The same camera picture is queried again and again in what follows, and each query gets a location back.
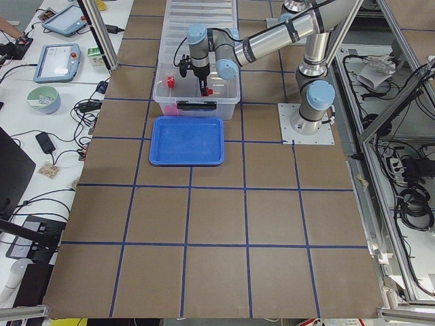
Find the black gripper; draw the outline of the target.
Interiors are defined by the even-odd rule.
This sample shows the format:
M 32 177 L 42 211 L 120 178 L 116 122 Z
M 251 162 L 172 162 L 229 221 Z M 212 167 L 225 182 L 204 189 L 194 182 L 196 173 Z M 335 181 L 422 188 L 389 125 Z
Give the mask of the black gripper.
M 188 71 L 193 71 L 194 75 L 198 78 L 198 83 L 201 91 L 201 96 L 205 96 L 205 89 L 207 89 L 207 77 L 210 74 L 210 64 L 208 57 L 197 59 L 189 55 L 183 55 L 178 64 L 179 74 L 186 77 Z

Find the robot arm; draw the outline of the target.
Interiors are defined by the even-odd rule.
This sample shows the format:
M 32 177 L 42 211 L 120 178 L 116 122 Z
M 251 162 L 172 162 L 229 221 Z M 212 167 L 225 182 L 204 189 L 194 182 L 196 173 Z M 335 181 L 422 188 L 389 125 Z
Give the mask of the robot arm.
M 296 70 L 302 103 L 290 124 L 297 133 L 311 136 L 319 130 L 334 102 L 336 92 L 326 76 L 361 4 L 340 0 L 285 1 L 277 24 L 243 39 L 230 29 L 193 24 L 188 27 L 185 39 L 190 53 L 174 65 L 182 77 L 193 71 L 201 94 L 207 96 L 209 53 L 215 54 L 218 76 L 230 80 L 241 67 L 305 39 L 303 60 Z

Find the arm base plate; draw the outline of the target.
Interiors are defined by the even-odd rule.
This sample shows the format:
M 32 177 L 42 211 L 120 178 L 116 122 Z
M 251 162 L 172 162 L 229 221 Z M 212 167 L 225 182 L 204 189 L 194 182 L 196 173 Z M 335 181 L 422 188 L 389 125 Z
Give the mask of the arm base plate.
M 285 145 L 333 145 L 333 120 L 325 111 L 320 121 L 307 122 L 299 115 L 298 103 L 279 103 L 281 142 Z

